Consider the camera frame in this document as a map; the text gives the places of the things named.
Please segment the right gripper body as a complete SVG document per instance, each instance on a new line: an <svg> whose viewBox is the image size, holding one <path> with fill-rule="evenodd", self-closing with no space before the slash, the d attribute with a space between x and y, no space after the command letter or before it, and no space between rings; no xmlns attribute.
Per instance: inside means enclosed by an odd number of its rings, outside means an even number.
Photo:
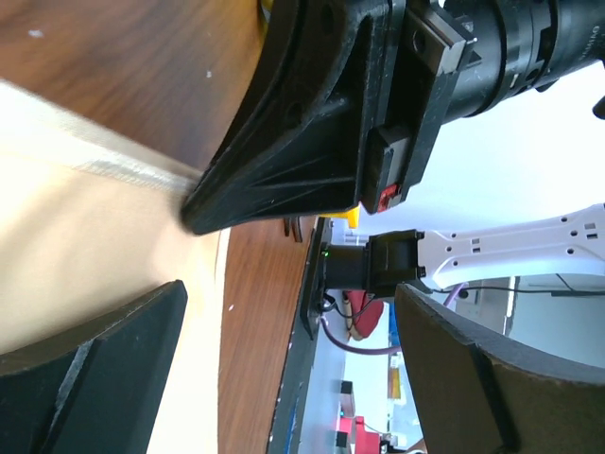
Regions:
<svg viewBox="0 0 605 454"><path fill-rule="evenodd" d="M403 202L422 179L476 42L477 37L438 2L407 4L387 116L368 138L363 175L363 206L368 213Z"/></svg>

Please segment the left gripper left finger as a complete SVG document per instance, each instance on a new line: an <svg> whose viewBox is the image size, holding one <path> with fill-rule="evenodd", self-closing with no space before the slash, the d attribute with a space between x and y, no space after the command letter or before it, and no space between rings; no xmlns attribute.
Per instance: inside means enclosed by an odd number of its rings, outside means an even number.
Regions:
<svg viewBox="0 0 605 454"><path fill-rule="evenodd" d="M146 452L187 301L168 282L3 354L2 452Z"/></svg>

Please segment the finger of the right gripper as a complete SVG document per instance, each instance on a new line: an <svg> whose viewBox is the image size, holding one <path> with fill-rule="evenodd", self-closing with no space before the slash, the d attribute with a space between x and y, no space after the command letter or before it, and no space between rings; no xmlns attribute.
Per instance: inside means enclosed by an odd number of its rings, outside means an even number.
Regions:
<svg viewBox="0 0 605 454"><path fill-rule="evenodd" d="M251 84L181 210L205 235L357 205L387 117L403 1L276 1Z"/></svg>

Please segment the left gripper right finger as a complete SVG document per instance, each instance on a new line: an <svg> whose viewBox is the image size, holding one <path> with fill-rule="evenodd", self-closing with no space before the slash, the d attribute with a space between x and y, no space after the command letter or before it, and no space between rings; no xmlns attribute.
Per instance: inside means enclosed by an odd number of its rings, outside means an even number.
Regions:
<svg viewBox="0 0 605 454"><path fill-rule="evenodd" d="M396 289L406 371L431 453L601 453L604 371Z"/></svg>

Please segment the beige cloth napkin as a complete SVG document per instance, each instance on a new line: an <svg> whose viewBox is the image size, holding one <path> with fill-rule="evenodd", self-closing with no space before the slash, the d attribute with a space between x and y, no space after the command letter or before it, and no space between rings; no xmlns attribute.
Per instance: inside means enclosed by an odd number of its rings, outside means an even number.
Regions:
<svg viewBox="0 0 605 454"><path fill-rule="evenodd" d="M188 233L199 173L8 82L1 84L1 349L11 352L181 280L181 334L152 453L218 450L229 232Z"/></svg>

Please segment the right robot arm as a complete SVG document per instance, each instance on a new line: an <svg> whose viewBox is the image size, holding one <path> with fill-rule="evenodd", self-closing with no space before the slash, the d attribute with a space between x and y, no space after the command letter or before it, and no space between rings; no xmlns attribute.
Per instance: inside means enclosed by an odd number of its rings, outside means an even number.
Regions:
<svg viewBox="0 0 605 454"><path fill-rule="evenodd" d="M181 208L205 235L361 208L402 226L319 253L322 289L385 298L604 272L604 204L562 198L604 106L574 135L535 103L604 60L600 1L276 1L251 84Z"/></svg>

